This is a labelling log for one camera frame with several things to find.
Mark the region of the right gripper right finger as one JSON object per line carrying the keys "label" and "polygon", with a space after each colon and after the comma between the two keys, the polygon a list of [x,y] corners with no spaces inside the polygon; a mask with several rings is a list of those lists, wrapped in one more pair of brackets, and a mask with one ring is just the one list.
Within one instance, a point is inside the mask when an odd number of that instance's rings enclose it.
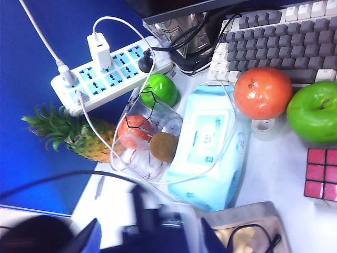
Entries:
{"label": "right gripper right finger", "polygon": [[212,227],[208,224],[206,219],[201,218],[201,225],[203,229],[203,236],[205,246],[210,253],[228,253],[228,250],[219,240]]}

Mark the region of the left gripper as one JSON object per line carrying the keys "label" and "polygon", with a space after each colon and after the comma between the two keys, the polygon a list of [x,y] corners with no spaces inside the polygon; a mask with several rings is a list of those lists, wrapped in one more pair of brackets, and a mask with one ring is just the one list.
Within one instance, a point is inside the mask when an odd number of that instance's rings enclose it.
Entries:
{"label": "left gripper", "polygon": [[144,206],[140,186],[133,196],[136,224],[122,229],[121,252],[184,252],[184,228],[178,213],[164,213],[164,206],[149,209]]}

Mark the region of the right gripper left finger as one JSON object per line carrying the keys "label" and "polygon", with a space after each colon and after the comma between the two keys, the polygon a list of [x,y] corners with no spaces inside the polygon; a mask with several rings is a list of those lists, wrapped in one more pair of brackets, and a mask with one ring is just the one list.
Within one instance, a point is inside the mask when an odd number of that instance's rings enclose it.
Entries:
{"label": "right gripper left finger", "polygon": [[94,218],[72,241],[70,252],[98,253],[101,251],[101,225]]}

